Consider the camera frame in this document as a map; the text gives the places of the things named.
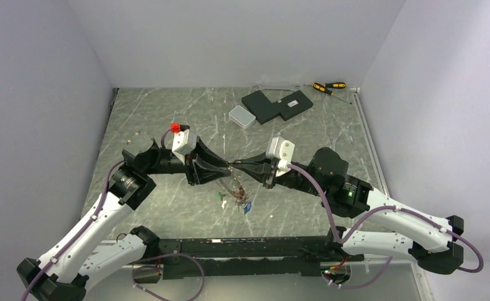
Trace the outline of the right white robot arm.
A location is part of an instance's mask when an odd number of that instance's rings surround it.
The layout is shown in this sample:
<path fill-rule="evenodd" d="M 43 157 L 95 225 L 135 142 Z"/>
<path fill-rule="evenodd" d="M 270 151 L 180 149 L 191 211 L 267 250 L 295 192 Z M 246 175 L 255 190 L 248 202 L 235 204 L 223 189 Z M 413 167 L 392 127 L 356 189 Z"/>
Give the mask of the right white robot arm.
<path fill-rule="evenodd" d="M 335 151 L 318 149 L 309 164 L 283 163 L 262 154 L 230 163 L 264 184 L 319 196 L 330 230 L 325 253 L 332 260 L 373 254 L 415 262 L 432 273 L 460 270 L 464 249 L 457 244 L 464 221 L 421 213 L 347 174 L 348 162 Z"/>

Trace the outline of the silver disc keyring with keys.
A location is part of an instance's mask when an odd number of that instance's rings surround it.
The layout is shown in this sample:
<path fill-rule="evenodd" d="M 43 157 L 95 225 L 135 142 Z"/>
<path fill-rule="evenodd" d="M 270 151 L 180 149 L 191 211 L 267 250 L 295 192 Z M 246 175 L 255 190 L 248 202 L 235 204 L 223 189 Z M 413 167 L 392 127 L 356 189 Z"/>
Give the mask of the silver disc keyring with keys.
<path fill-rule="evenodd" d="M 249 200 L 249 195 L 242 182 L 236 176 L 234 168 L 229 167 L 227 177 L 218 179 L 218 183 L 222 189 L 217 194 L 221 201 L 221 208 L 225 209 L 233 203 L 243 211 L 244 215 L 247 215 L 252 208 L 252 202 Z"/>

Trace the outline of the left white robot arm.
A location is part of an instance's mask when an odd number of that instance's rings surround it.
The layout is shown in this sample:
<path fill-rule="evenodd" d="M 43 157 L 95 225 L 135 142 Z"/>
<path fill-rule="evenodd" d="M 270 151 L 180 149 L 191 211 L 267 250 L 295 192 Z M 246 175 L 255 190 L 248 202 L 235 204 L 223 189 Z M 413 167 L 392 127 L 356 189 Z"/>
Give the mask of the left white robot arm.
<path fill-rule="evenodd" d="M 101 193 L 89 211 L 51 249 L 17 268 L 25 291 L 22 299 L 83 300 L 99 282 L 124 265 L 152 263 L 160 252 L 159 237 L 135 227 L 106 250 L 98 246 L 117 224 L 132 214 L 155 189 L 154 174 L 186 175 L 191 185 L 229 175 L 228 162 L 194 134 L 175 134 L 171 148 L 149 144 L 122 150 L 122 160 L 109 168 Z"/>

